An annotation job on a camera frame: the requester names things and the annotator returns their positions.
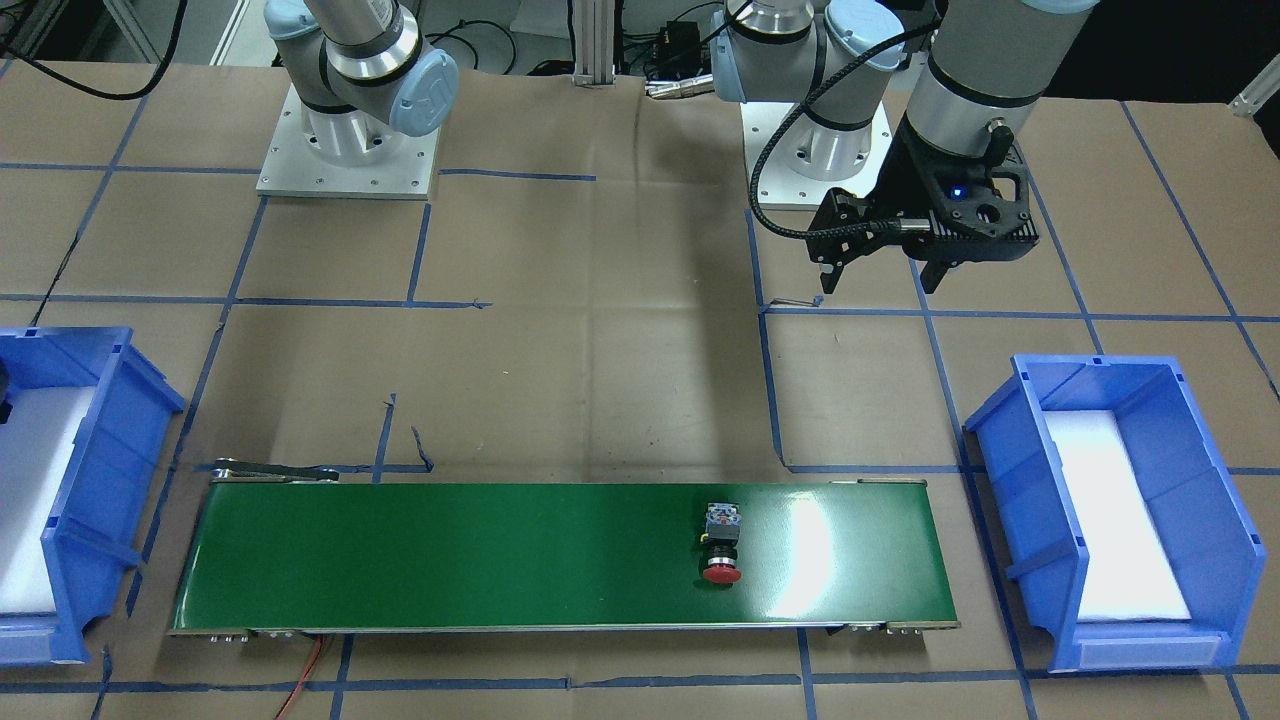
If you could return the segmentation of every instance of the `blue storage box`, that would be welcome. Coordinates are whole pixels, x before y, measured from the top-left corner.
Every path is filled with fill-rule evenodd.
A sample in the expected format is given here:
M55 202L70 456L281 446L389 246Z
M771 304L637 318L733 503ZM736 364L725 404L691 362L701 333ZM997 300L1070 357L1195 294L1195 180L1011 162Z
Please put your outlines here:
M182 397L129 328L0 328L0 665L86 662Z
M1178 361L1015 355L1012 365L1014 377L965 427L978 436L1000 507L1012 555L1009 577L1032 624L1056 641L1050 671L1233 665L1266 551ZM1059 418L1080 411L1114 416L1143 515L1133 527L1153 527L1184 615L1082 619L1091 541L1083 507L1069 492L1076 486L1064 474L1065 436L1051 432ZM1111 528L1132 529L1115 521ZM1146 592L1140 583L1128 585L1120 592L1129 597Z

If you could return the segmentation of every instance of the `light blue joint cap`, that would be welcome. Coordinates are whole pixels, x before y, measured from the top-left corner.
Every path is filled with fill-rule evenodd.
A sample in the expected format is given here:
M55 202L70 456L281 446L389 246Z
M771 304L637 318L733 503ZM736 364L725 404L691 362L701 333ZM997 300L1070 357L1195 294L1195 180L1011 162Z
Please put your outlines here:
M717 10L712 17L712 24L719 27L724 22L724 13ZM733 42L728 32L722 32L712 38L712 82L716 86L716 96L727 102L746 102L746 92L742 90L742 77L737 74L737 60L733 59Z
M1093 9L1098 0L1023 0L1023 5L1055 15L1074 15Z
M850 55L858 56L901 33L902 20L876 0L832 0L827 6L827 28ZM878 70L893 72L901 61L900 42L876 55L867 64Z
M439 47L404 74L392 105L392 129L422 137L444 123L458 97L458 64Z
M268 0L262 14L271 40L293 40L320 29L320 23L302 0Z

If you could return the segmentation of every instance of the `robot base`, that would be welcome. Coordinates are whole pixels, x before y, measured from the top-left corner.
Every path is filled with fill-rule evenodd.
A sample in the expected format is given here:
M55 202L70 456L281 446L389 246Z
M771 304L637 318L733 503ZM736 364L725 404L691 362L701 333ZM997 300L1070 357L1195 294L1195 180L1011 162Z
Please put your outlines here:
M760 156L764 143L773 131L782 124L782 118L794 108L791 102L745 102L742 104L742 145L746 159L746 177L750 179L755 160ZM760 176L760 206L767 210L815 210L822 204L827 191L842 187L858 197L867 197L876 187L892 133L884 105L876 109L872 119L872 147L867 159L855 174L833 181L806 178L783 163L782 146L778 143L764 164Z
M257 193L284 197L364 197L369 200L428 200L435 177L435 149L440 131L424 137L399 137L376 163L342 167L325 161L308 146L302 101L289 87L271 147L257 178Z

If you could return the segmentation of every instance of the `green conveyor belt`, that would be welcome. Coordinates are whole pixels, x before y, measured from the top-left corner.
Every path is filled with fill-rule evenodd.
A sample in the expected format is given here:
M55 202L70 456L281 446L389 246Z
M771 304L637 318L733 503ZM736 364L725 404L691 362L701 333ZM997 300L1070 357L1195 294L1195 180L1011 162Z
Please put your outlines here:
M742 579L701 579L708 502ZM174 633L956 625L923 483L215 483Z

